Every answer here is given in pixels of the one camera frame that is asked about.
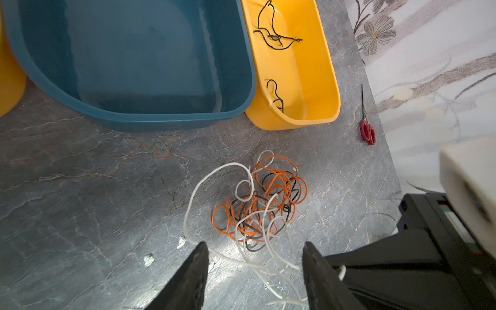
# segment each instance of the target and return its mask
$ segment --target yellow container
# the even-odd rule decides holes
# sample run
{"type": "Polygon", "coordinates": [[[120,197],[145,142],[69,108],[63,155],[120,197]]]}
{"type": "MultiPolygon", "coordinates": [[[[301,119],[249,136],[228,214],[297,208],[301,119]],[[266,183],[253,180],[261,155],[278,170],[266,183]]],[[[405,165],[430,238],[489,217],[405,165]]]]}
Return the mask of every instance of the yellow container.
{"type": "Polygon", "coordinates": [[[241,2],[258,78],[250,121],[264,130],[335,121],[341,98],[315,0],[241,2]],[[275,31],[286,38],[279,42],[275,31]]]}
{"type": "Polygon", "coordinates": [[[25,87],[26,74],[10,51],[0,11],[0,117],[15,107],[25,87]]]}

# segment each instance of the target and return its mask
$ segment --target gray stone surface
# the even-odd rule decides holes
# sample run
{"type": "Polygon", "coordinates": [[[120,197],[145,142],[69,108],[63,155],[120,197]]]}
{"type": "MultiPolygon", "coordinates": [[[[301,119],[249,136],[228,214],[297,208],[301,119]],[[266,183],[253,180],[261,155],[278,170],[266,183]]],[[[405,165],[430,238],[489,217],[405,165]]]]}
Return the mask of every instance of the gray stone surface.
{"type": "MultiPolygon", "coordinates": [[[[306,240],[333,254],[389,234],[401,191],[375,113],[377,145],[359,136],[361,83],[374,106],[363,63],[342,0],[317,3],[342,98],[331,124],[267,132],[242,115],[198,130],[128,134],[28,83],[21,103],[0,119],[0,308],[144,307],[193,249],[177,247],[196,183],[224,163],[253,165],[265,149],[292,159],[309,184],[291,242],[275,244],[290,260],[301,262],[306,240]],[[155,260],[146,267],[148,254],[155,260]]],[[[209,216],[244,177],[236,168],[217,174],[200,189],[189,222],[197,240],[228,255],[235,246],[209,216]]],[[[268,260],[265,251],[252,257],[268,260]]],[[[204,309],[260,308],[273,299],[250,269],[210,260],[204,309]]]]}

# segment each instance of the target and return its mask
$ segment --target white wire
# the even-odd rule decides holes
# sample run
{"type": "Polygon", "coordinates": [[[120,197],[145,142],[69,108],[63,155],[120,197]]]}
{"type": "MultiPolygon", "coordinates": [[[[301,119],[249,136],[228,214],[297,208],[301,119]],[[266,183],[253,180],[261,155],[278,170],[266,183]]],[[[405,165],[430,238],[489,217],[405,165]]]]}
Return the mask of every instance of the white wire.
{"type": "MultiPolygon", "coordinates": [[[[269,152],[271,153],[272,155],[274,155],[274,152],[272,152],[271,150],[264,150],[263,152],[260,153],[259,157],[258,157],[258,160],[257,160],[257,163],[260,162],[260,159],[262,158],[262,155],[266,152],[269,152]]],[[[264,168],[267,168],[269,167],[272,162],[274,161],[274,157],[271,158],[270,162],[263,166],[264,168]]],[[[247,173],[248,173],[248,179],[246,180],[242,180],[241,182],[239,182],[237,185],[236,185],[236,188],[235,188],[235,197],[236,199],[242,201],[242,202],[248,202],[251,200],[251,198],[253,197],[253,193],[254,193],[254,182],[253,182],[253,175],[258,172],[258,171],[261,171],[262,168],[256,170],[256,171],[253,171],[253,172],[250,172],[250,168],[247,168],[245,165],[243,164],[240,164],[240,163],[228,163],[228,164],[225,164],[225,165],[222,165],[216,169],[214,169],[212,172],[210,172],[208,175],[206,175],[194,188],[193,190],[193,193],[191,194],[191,198],[189,199],[189,204],[188,204],[188,207],[186,209],[186,214],[185,214],[185,219],[183,221],[183,230],[184,230],[184,237],[186,238],[186,240],[188,240],[190,243],[194,244],[194,245],[197,245],[198,242],[197,241],[194,241],[193,239],[191,239],[191,237],[189,236],[189,234],[187,233],[187,221],[188,221],[188,215],[191,211],[191,206],[193,204],[193,199],[194,199],[194,196],[196,194],[196,192],[198,191],[198,188],[209,178],[211,177],[214,173],[216,173],[217,171],[225,168],[225,167],[229,167],[229,166],[239,166],[241,168],[243,168],[247,173]],[[241,197],[238,196],[238,187],[242,184],[242,183],[248,183],[249,186],[250,186],[250,195],[248,198],[246,199],[242,199],[241,197]]],[[[252,268],[252,270],[255,272],[255,274],[257,275],[257,277],[264,283],[264,285],[266,286],[266,288],[275,296],[277,297],[279,300],[278,301],[271,301],[271,302],[268,302],[267,305],[271,305],[271,304],[275,304],[275,303],[282,303],[283,304],[283,308],[284,309],[286,307],[287,304],[297,304],[297,305],[301,305],[302,306],[302,309],[304,308],[304,306],[308,306],[308,298],[305,297],[304,299],[301,298],[300,296],[300,293],[298,292],[298,290],[296,289],[296,286],[291,282],[291,280],[287,277],[285,277],[282,273],[284,271],[288,271],[288,272],[291,272],[293,274],[296,274],[297,276],[300,276],[301,277],[301,269],[288,262],[287,260],[283,259],[278,253],[276,253],[276,251],[274,250],[274,248],[272,247],[272,245],[270,244],[270,238],[271,237],[276,237],[274,234],[272,234],[270,232],[270,228],[272,226],[272,224],[275,222],[276,219],[279,219],[281,218],[285,225],[287,225],[286,221],[284,220],[284,218],[282,216],[277,216],[275,217],[274,219],[272,219],[268,225],[268,227],[266,228],[265,225],[264,225],[264,222],[265,222],[265,215],[267,214],[267,212],[273,212],[273,211],[277,211],[277,208],[272,208],[272,209],[269,209],[270,205],[272,204],[272,202],[274,201],[274,199],[276,199],[278,197],[277,194],[274,194],[270,199],[269,201],[267,202],[267,204],[265,205],[265,209],[264,210],[259,210],[259,211],[255,211],[249,215],[247,215],[246,217],[244,217],[243,219],[241,219],[240,221],[238,221],[236,223],[236,226],[235,226],[235,229],[234,229],[234,234],[235,234],[235,239],[234,242],[238,248],[238,252],[240,253],[240,255],[242,256],[242,258],[245,260],[245,261],[240,261],[240,260],[236,260],[236,259],[233,259],[233,258],[230,258],[230,257],[227,257],[227,256],[224,256],[222,254],[220,254],[219,252],[217,252],[216,250],[214,249],[211,249],[211,248],[208,248],[208,250],[211,252],[211,253],[214,253],[215,255],[227,260],[227,261],[230,261],[230,262],[233,262],[233,263],[236,263],[236,264],[240,264],[240,265],[244,265],[244,266],[249,266],[252,268]],[[272,257],[272,259],[277,263],[277,264],[280,264],[281,262],[283,264],[286,265],[285,268],[283,268],[282,270],[276,270],[274,268],[270,268],[270,267],[267,267],[265,265],[260,265],[260,264],[256,264],[256,263],[253,263],[250,258],[248,257],[248,254],[246,252],[246,246],[245,246],[245,241],[246,241],[246,237],[247,235],[244,234],[243,236],[243,250],[241,249],[241,246],[240,246],[240,240],[238,238],[238,234],[240,234],[240,232],[238,231],[238,227],[239,225],[244,222],[246,219],[252,217],[253,215],[255,214],[259,214],[259,213],[263,213],[263,216],[262,216],[262,223],[261,223],[261,229],[262,229],[262,235],[263,235],[263,238],[264,238],[264,241],[265,241],[265,244],[267,245],[267,249],[269,251],[269,254],[270,256],[272,257]],[[296,273],[295,271],[291,270],[291,269],[287,269],[287,267],[291,267],[297,271],[300,271],[300,273],[296,273]],[[279,294],[274,288],[272,288],[272,286],[262,277],[261,273],[264,273],[264,274],[267,274],[267,275],[277,275],[277,276],[280,276],[284,281],[286,281],[289,286],[295,291],[296,295],[298,296],[298,299],[294,299],[294,298],[286,298],[286,297],[283,297],[281,294],[279,294]]]]}
{"type": "Polygon", "coordinates": [[[308,303],[302,302],[301,300],[296,299],[296,298],[276,299],[276,300],[268,301],[265,304],[266,305],[273,305],[273,304],[294,304],[294,305],[308,306],[308,303]]]}

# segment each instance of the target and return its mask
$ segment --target floral wallpaper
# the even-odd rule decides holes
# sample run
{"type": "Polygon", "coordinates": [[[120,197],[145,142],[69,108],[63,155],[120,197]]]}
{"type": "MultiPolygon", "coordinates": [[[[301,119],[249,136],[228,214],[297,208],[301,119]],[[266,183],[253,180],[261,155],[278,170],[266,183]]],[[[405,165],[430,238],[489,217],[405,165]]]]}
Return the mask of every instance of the floral wallpaper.
{"type": "Polygon", "coordinates": [[[404,193],[439,149],[496,132],[496,0],[344,0],[404,193]]]}

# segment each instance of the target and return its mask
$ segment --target blue plastic tub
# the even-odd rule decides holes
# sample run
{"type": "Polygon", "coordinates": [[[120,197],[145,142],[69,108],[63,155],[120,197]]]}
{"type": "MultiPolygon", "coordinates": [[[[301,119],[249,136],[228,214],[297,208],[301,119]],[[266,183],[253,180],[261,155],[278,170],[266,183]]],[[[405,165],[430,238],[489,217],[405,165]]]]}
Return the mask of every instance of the blue plastic tub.
{"type": "Polygon", "coordinates": [[[255,95],[240,0],[2,0],[2,10],[27,75],[111,129],[209,126],[255,95]]]}

